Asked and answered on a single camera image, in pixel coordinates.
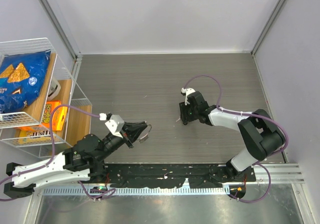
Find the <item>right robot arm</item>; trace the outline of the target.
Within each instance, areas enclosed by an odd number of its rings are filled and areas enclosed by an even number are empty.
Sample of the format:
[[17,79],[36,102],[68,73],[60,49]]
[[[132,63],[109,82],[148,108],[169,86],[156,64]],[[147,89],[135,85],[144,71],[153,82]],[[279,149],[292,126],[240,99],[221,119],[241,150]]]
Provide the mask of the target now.
[[222,176],[227,180],[238,181],[247,168],[271,156],[286,143],[283,132],[263,109],[238,112],[218,105],[210,106],[193,88],[182,88],[181,94],[185,97],[179,103],[184,125],[198,120],[208,126],[224,127],[241,134],[245,149],[226,163]]

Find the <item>silver keyring with clips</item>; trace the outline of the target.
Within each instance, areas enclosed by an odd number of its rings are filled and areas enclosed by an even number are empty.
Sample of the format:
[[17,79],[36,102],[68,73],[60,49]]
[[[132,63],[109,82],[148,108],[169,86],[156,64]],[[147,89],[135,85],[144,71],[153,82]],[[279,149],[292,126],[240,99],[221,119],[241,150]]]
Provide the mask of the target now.
[[147,133],[145,135],[143,135],[142,137],[140,137],[139,140],[138,140],[140,143],[145,142],[149,138],[149,134],[150,134],[150,132],[152,130],[152,125],[148,124],[147,127],[148,127]]

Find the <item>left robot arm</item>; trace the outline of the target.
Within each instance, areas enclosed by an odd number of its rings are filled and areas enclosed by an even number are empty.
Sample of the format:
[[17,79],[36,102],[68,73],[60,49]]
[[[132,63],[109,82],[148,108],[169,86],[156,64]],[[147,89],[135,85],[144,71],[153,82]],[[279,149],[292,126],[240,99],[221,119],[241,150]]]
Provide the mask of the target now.
[[132,148],[149,127],[145,121],[125,122],[120,127],[110,121],[107,124],[109,133],[103,139],[87,134],[53,158],[30,165],[7,164],[6,174],[10,181],[3,181],[3,193],[14,200],[55,184],[103,182],[107,177],[105,159],[122,145]]

